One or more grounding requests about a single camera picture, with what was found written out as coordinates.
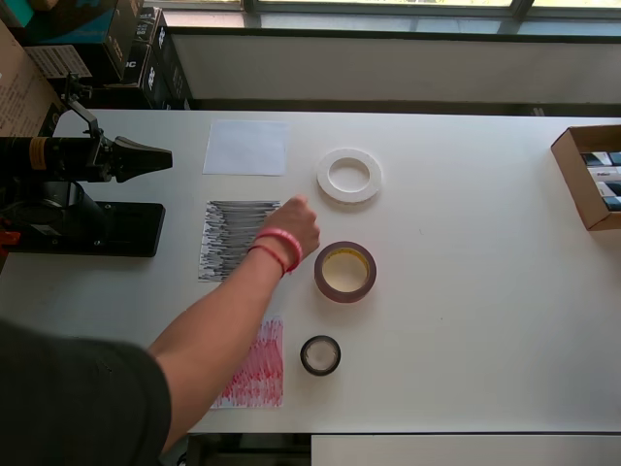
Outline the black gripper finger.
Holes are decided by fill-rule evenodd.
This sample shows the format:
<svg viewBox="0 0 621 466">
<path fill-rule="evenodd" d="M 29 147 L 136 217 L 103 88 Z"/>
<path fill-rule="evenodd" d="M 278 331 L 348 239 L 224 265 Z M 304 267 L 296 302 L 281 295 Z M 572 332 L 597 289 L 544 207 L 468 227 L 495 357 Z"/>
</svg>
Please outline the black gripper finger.
<svg viewBox="0 0 621 466">
<path fill-rule="evenodd" d="M 123 164 L 116 168 L 116 181 L 118 183 L 125 183 L 136 177 L 146 175 L 149 173 L 168 170 L 173 167 L 172 160 L 153 161 L 148 160 L 145 164 Z"/>
<path fill-rule="evenodd" d="M 116 137 L 114 140 L 114 152 L 117 157 L 129 157 L 130 159 L 154 159 L 172 160 L 172 152 L 161 148 L 136 143 L 125 137 Z"/>
</svg>

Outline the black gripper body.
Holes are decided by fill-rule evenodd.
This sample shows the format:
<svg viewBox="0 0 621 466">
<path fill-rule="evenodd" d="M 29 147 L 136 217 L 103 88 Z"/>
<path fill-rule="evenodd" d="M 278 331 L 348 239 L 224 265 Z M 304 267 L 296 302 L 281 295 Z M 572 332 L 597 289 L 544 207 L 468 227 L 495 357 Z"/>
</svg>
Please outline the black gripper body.
<svg viewBox="0 0 621 466">
<path fill-rule="evenodd" d="M 116 140 L 111 140 L 104 134 L 99 135 L 98 148 L 94 158 L 96 169 L 95 181 L 107 183 L 117 177 L 119 151 Z"/>
</svg>

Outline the person's hand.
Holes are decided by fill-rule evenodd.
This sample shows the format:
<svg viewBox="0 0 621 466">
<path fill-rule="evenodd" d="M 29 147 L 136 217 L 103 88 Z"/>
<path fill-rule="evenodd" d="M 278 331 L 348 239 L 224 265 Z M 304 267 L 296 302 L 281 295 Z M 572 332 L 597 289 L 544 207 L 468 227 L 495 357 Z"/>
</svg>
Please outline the person's hand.
<svg viewBox="0 0 621 466">
<path fill-rule="evenodd" d="M 263 225 L 264 230 L 269 235 L 260 241 L 279 254 L 286 268 L 300 264 L 319 247 L 320 230 L 316 224 L 316 213 L 302 195 L 290 198 L 269 215 Z"/>
</svg>

